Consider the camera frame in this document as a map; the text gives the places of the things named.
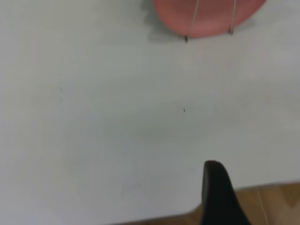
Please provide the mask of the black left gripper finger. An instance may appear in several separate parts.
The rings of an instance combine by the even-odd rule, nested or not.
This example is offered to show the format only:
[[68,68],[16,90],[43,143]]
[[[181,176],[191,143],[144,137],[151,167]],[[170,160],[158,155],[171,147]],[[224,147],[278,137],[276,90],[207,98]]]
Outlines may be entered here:
[[202,178],[202,225],[249,225],[230,177],[218,161],[204,163]]

